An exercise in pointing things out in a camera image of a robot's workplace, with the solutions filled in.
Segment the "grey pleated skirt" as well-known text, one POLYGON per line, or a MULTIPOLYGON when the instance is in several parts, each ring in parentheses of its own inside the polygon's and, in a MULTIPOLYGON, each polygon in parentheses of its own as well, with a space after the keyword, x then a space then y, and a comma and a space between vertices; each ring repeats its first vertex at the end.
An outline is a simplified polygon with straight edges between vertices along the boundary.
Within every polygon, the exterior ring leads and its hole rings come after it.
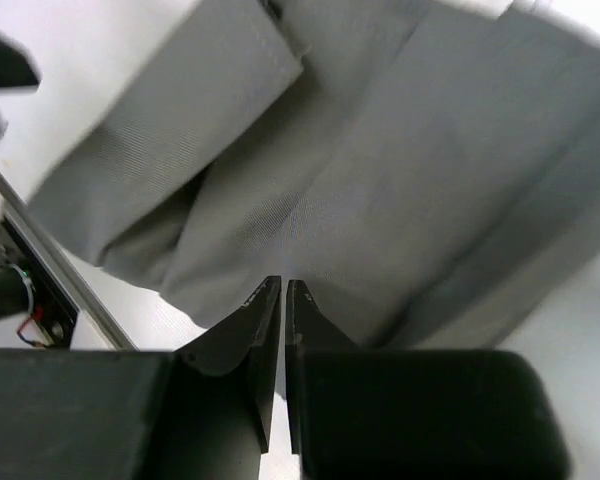
POLYGON ((437 330, 600 185, 600 47, 509 8, 203 1, 29 203, 210 327, 267 276, 353 339, 437 330))

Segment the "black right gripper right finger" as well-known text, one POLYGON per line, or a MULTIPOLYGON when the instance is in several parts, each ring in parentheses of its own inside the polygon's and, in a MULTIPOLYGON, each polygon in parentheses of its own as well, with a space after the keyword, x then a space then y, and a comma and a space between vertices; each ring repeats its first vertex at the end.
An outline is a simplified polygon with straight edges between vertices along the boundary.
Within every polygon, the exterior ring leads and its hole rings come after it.
POLYGON ((370 350, 289 283, 291 448, 306 479, 566 479, 543 383, 502 350, 370 350))

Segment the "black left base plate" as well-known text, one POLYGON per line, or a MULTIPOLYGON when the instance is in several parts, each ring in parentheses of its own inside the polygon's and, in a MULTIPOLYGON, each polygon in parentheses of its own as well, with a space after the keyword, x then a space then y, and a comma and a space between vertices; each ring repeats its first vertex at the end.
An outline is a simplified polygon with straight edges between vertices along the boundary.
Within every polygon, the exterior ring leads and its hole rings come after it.
POLYGON ((0 320, 23 315, 16 336, 37 349, 70 347, 79 309, 13 223, 0 221, 0 320))

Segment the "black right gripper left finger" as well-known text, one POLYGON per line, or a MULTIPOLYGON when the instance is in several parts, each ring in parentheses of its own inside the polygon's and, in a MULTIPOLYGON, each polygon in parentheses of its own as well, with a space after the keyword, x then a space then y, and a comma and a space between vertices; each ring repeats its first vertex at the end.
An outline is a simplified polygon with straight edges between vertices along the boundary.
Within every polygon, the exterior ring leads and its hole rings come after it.
POLYGON ((281 280, 173 352, 0 349, 0 479, 254 479, 281 280))

